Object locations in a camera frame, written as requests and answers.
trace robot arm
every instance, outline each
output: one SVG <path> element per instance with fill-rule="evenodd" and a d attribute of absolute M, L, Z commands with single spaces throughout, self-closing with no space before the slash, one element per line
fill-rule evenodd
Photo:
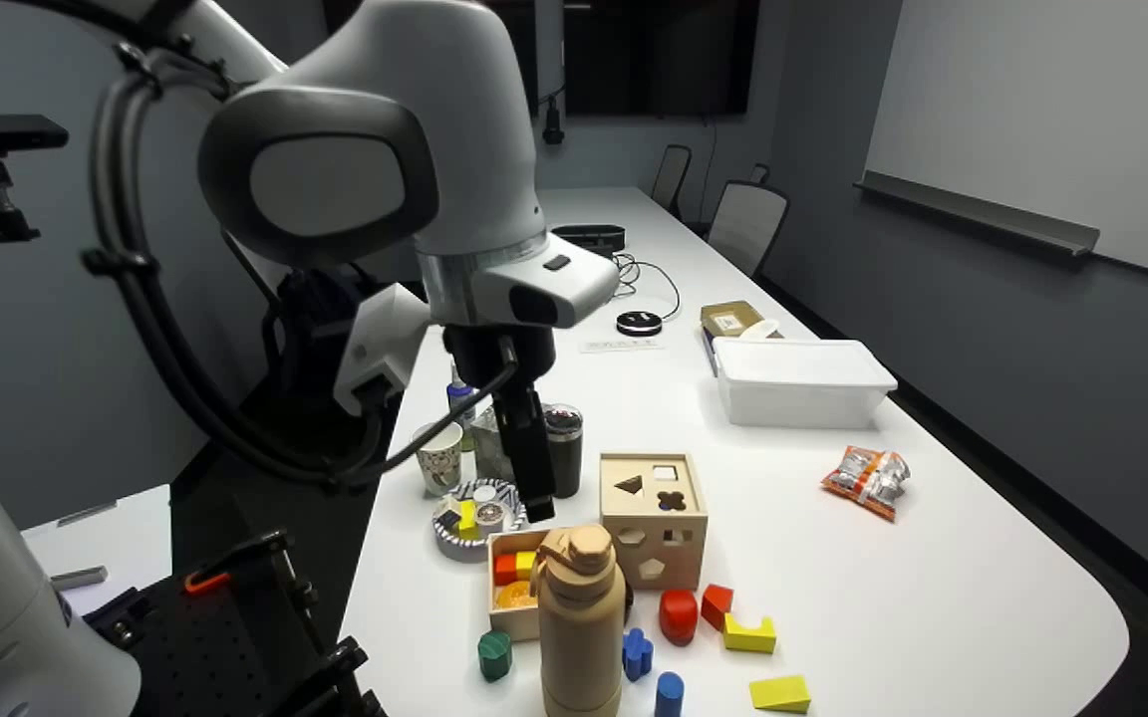
<path fill-rule="evenodd" d="M 272 258 L 414 240 L 446 327 L 575 327 L 613 295 L 606 258 L 548 236 L 515 46 L 476 0 L 366 0 L 234 97 L 201 169 L 215 215 Z"/>
<path fill-rule="evenodd" d="M 201 147 L 204 196 L 245 246 L 302 268 L 414 240 L 430 317 L 446 324 L 458 374 L 495 392 L 523 502 L 529 519 L 552 519 L 533 381 L 553 368 L 552 329 L 600 309 L 617 276 L 548 231 L 523 70 L 487 5 L 366 0 L 294 69 L 215 0 L 19 5 L 189 52 L 245 88 Z"/>

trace white box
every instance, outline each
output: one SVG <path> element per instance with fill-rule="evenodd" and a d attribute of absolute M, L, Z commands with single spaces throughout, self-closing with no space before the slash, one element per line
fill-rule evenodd
<path fill-rule="evenodd" d="M 836 344 L 713 344 L 735 426 L 844 429 L 871 426 L 896 378 L 851 340 Z"/>

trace snack package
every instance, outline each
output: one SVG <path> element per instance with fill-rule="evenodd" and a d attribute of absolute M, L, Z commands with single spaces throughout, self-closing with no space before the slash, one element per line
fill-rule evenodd
<path fill-rule="evenodd" d="M 905 493 L 908 466 L 892 449 L 863 449 L 844 445 L 844 458 L 836 469 L 822 479 L 822 491 L 866 506 L 871 515 L 892 522 L 896 499 Z"/>

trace small box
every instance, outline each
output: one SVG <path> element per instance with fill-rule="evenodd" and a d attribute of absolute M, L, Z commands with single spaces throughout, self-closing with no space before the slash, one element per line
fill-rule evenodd
<path fill-rule="evenodd" d="M 602 453 L 602 524 L 636 591 L 699 591 L 707 510 L 686 453 Z"/>
<path fill-rule="evenodd" d="M 896 378 L 851 340 L 836 344 L 713 344 L 735 426 L 851 429 L 871 426 Z"/>
<path fill-rule="evenodd" d="M 702 307 L 707 340 L 742 340 L 747 329 L 762 327 L 767 317 L 751 304 L 711 304 Z"/>
<path fill-rule="evenodd" d="M 548 540 L 548 531 L 523 531 L 523 534 L 495 534 L 487 546 L 487 604 L 490 604 L 490 628 L 507 628 L 511 643 L 533 643 L 540 637 L 540 600 L 529 604 L 504 604 L 495 587 L 495 559 L 498 552 L 523 552 L 540 548 Z"/>

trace red block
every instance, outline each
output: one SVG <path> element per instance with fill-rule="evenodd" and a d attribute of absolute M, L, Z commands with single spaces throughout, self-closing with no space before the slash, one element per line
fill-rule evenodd
<path fill-rule="evenodd" d="M 520 552 L 495 552 L 495 587 L 511 587 L 520 577 Z"/>
<path fill-rule="evenodd" d="M 718 632 L 725 632 L 725 613 L 735 611 L 735 591 L 711 581 L 702 591 L 702 620 L 711 620 Z"/>
<path fill-rule="evenodd" d="M 693 627 L 699 627 L 693 592 L 689 591 L 664 591 L 664 597 L 660 597 L 660 628 L 676 644 L 689 644 L 693 643 Z"/>

